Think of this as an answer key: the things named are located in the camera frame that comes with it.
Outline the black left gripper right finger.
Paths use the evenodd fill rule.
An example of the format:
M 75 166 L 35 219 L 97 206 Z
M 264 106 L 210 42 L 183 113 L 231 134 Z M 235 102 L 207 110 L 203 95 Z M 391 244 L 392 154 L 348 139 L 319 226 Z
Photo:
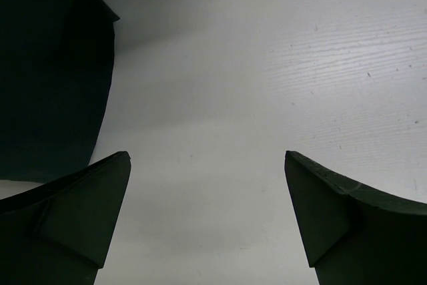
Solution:
M 426 204 L 288 151 L 284 170 L 319 284 L 425 284 Z

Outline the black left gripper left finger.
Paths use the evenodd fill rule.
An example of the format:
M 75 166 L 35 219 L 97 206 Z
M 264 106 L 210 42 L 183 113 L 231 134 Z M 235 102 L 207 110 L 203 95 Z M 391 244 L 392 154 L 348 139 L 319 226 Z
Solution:
M 94 284 L 131 173 L 127 152 L 1 200 L 1 283 Z

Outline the dark green hanging trousers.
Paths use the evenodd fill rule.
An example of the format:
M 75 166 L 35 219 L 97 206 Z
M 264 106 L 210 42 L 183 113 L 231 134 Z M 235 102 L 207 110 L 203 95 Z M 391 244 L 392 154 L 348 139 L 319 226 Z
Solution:
M 85 168 L 105 114 L 117 15 L 103 0 L 1 0 L 1 178 Z

